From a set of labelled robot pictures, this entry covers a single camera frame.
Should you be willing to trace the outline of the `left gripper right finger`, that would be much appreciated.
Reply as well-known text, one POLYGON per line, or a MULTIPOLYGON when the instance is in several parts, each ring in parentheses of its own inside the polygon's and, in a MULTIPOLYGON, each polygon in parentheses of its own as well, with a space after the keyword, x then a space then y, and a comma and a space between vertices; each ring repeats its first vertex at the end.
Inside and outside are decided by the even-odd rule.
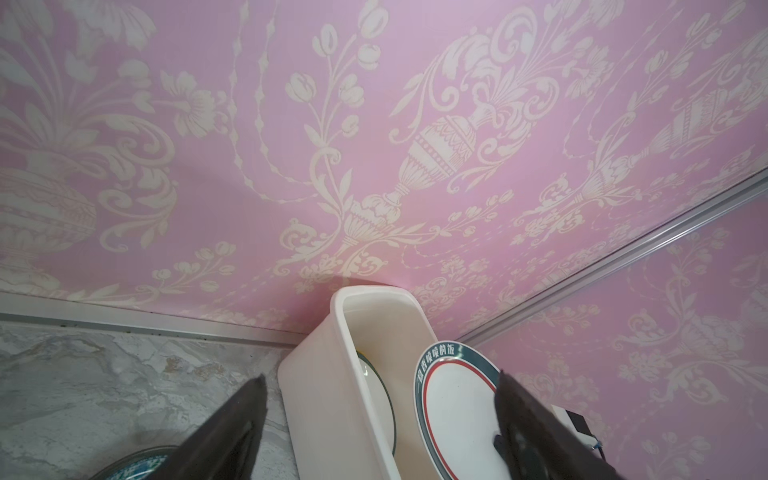
POLYGON ((513 479, 619 479, 514 377, 499 373, 494 447, 513 479))

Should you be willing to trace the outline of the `white plate red green rim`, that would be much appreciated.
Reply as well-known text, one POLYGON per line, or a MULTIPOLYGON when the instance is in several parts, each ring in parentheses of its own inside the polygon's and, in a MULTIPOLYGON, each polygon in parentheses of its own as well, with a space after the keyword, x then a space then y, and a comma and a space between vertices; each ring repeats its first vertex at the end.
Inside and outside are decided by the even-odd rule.
POLYGON ((500 434, 494 396, 500 370, 479 351, 439 341, 421 355, 414 376, 418 429, 440 479, 508 479, 494 447, 500 434))

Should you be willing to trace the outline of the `white plate black rim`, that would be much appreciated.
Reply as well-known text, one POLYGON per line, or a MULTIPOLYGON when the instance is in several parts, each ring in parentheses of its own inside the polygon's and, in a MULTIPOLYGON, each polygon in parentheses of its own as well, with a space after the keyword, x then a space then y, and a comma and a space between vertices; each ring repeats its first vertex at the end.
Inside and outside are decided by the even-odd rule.
POLYGON ((360 368, 370 392, 376 416, 384 430, 391 453, 396 452, 397 424, 391 397, 386 385, 370 360, 360 351, 356 352, 360 368))

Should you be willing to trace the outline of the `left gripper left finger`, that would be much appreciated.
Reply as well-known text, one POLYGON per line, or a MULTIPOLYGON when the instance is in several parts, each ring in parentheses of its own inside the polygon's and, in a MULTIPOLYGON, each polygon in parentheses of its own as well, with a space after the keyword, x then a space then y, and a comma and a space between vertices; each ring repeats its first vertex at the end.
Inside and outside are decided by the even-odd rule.
POLYGON ((263 375, 248 380, 157 468, 151 479, 249 479, 267 417, 263 375))

